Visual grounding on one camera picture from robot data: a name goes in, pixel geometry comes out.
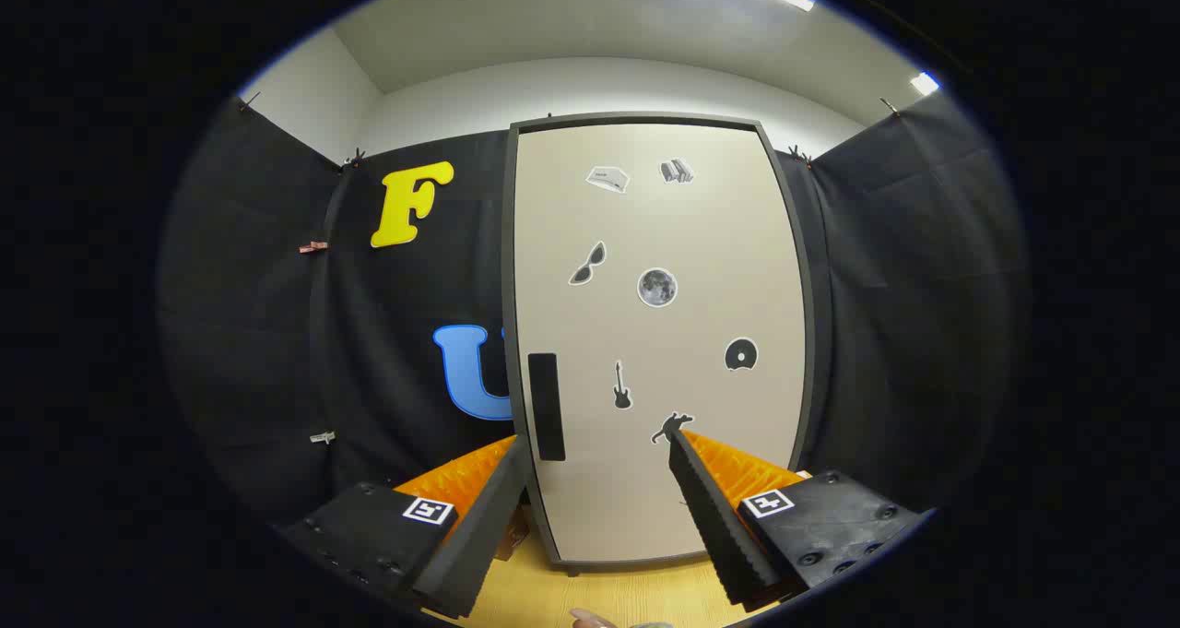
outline blue letter u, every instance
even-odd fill
[[[492,395],[484,388],[479,347],[487,341],[481,326],[442,326],[434,331],[434,344],[442,349],[446,390],[459,411],[484,420],[511,420],[509,398]]]

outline finger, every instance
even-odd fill
[[[573,622],[573,628],[618,628],[610,621],[607,621],[602,616],[598,616],[594,611],[589,611],[582,608],[573,608],[570,610],[577,621]]]

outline white wall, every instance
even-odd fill
[[[359,144],[381,98],[332,27],[316,32],[258,73],[238,94],[262,116],[336,164]]]
[[[385,94],[366,119],[368,153],[582,112],[694,112],[761,120],[779,150],[815,157],[860,132],[809,99],[716,70],[635,58],[546,58],[447,74]]]

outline sunglasses sticker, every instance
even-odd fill
[[[586,177],[586,183],[590,183],[590,185],[616,191],[620,195],[627,191],[627,184],[630,182],[631,177],[627,175],[627,171],[618,169],[618,166],[595,166]]]
[[[594,277],[594,268],[597,267],[598,263],[603,263],[605,261],[607,246],[599,241],[594,247],[594,250],[590,250],[590,256],[586,257],[586,263],[582,263],[582,267],[573,272],[573,275],[570,277],[570,284],[585,284],[590,282],[590,279]]]
[[[671,158],[669,162],[661,162],[660,175],[662,175],[666,183],[691,183],[694,178],[691,166],[688,166],[688,163],[682,161],[682,158]]]

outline black door handle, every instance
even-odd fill
[[[557,390],[557,354],[529,354],[532,419],[537,431],[537,454],[543,460],[565,459],[562,434],[562,399]]]

